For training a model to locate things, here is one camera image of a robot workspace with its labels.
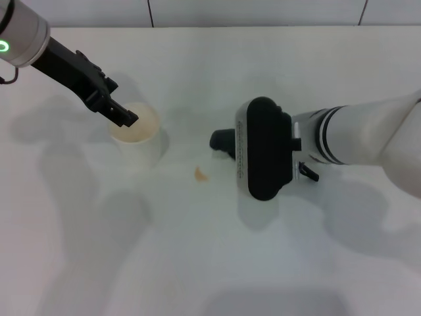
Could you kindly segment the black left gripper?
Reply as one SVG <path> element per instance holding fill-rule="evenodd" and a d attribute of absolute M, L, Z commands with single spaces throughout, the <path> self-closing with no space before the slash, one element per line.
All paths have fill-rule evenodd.
<path fill-rule="evenodd" d="M 90 111 L 102 114 L 119 127 L 131 127 L 139 118 L 111 99 L 110 94 L 118 88 L 114 80 L 83 53 L 70 51 L 54 38 L 49 39 L 32 66 L 74 92 Z"/>

